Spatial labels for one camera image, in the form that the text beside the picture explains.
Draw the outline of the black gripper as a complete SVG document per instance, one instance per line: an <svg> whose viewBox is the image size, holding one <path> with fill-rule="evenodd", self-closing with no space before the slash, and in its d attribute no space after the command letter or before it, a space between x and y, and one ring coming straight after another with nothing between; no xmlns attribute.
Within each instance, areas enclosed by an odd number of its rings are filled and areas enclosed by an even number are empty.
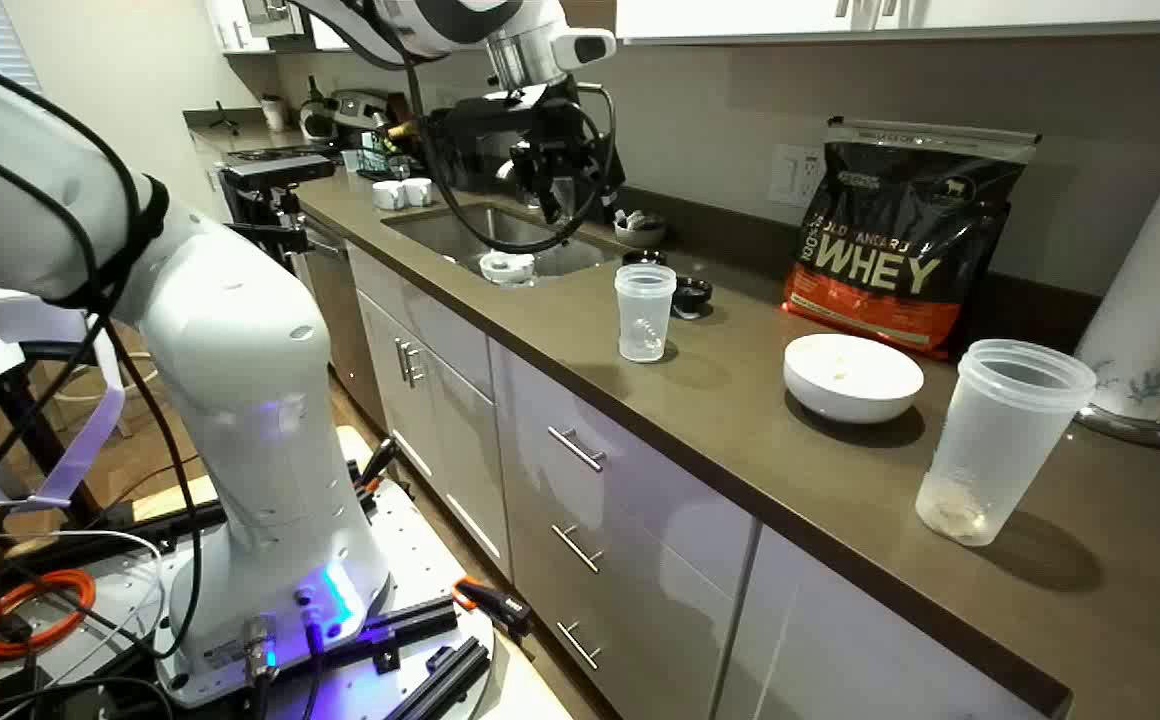
<svg viewBox="0 0 1160 720"><path fill-rule="evenodd" d="M423 144L450 187L516 197L548 225L609 209L623 185L617 108L600 83L529 83L438 108Z"/></svg>

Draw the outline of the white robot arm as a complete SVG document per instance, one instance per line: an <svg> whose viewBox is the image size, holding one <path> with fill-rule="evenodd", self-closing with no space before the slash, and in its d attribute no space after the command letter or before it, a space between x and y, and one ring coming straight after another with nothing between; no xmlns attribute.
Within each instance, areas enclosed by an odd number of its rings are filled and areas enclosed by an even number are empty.
<svg viewBox="0 0 1160 720"><path fill-rule="evenodd" d="M298 0L348 46L418 67L479 45L498 88L419 124L438 175L486 133L516 133L513 181L548 209L562 181L605 185L614 139L590 139L578 73L617 51L562 0ZM312 293L242 232L188 213L66 108L0 77L0 287L90 309L143 335L225 522L173 574L156 675L207 707L268 670L343 643L390 585L390 558L332 427L327 327Z"/></svg>

